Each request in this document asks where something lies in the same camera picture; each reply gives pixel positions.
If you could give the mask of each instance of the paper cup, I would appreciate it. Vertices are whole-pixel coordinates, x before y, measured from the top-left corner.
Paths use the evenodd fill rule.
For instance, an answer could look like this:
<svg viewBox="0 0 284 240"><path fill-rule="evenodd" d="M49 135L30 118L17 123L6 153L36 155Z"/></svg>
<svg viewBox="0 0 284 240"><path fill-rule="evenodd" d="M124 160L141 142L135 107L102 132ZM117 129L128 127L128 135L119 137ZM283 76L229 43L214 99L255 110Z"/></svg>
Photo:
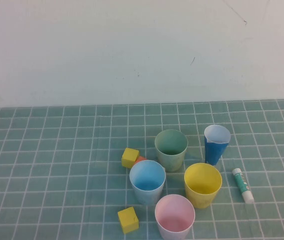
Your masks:
<svg viewBox="0 0 284 240"><path fill-rule="evenodd" d="M196 163L184 174L186 197L195 208L208 207L222 186L222 176L212 165Z"/></svg>
<svg viewBox="0 0 284 240"><path fill-rule="evenodd" d="M187 138L180 131L168 129L155 138L158 161L168 172L178 170L183 164L187 149Z"/></svg>
<svg viewBox="0 0 284 240"><path fill-rule="evenodd" d="M130 171L137 200L143 205L154 205L160 199L166 174L165 169L156 161L143 160Z"/></svg>
<svg viewBox="0 0 284 240"><path fill-rule="evenodd" d="M204 130L205 162L215 166L231 140L231 133L224 126L210 125Z"/></svg>
<svg viewBox="0 0 284 240"><path fill-rule="evenodd" d="M156 204L155 219L164 240L183 240L193 225L195 210L185 197L171 194Z"/></svg>

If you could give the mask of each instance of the white wall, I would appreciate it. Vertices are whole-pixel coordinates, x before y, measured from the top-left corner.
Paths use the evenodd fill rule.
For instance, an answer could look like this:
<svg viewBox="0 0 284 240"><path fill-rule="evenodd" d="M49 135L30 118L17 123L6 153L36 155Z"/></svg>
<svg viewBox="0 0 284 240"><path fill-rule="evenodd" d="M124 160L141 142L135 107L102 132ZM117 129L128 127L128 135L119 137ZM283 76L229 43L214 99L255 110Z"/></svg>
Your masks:
<svg viewBox="0 0 284 240"><path fill-rule="evenodd" d="M0 107L267 98L284 0L0 0Z"/></svg>

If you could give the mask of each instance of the yellow cup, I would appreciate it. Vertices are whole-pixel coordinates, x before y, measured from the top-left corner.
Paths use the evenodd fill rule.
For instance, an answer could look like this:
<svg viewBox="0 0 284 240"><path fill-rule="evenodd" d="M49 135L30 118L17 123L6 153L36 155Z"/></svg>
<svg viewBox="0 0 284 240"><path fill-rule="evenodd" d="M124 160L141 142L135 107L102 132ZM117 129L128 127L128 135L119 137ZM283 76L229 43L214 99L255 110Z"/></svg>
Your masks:
<svg viewBox="0 0 284 240"><path fill-rule="evenodd" d="M184 174L186 197L195 208L208 207L222 186L222 176L212 165L196 163Z"/></svg>

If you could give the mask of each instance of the glue stick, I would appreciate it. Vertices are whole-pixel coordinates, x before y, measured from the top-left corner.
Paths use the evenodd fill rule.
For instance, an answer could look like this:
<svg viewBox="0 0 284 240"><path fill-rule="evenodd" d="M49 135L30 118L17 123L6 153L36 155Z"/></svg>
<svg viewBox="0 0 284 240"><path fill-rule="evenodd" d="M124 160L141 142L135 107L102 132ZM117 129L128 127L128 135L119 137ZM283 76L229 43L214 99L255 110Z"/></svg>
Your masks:
<svg viewBox="0 0 284 240"><path fill-rule="evenodd" d="M254 202L254 197L242 174L242 170L240 168L235 168L233 170L233 175L235 178L235 182L241 191L245 203L252 204Z"/></svg>

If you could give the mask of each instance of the glue stick cap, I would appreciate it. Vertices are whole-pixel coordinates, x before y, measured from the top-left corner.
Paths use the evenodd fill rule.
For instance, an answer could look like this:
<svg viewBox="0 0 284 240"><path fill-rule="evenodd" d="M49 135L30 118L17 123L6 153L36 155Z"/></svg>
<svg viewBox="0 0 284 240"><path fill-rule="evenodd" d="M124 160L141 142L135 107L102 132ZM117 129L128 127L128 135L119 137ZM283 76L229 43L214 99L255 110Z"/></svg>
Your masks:
<svg viewBox="0 0 284 240"><path fill-rule="evenodd" d="M242 170L241 170L240 168L235 168L235 169L233 169L233 171L232 171L233 175L239 174L239 173L241 173L241 172L242 172Z"/></svg>
<svg viewBox="0 0 284 240"><path fill-rule="evenodd" d="M246 204L253 204L254 203L254 197L251 191L245 191L242 193L243 199Z"/></svg>

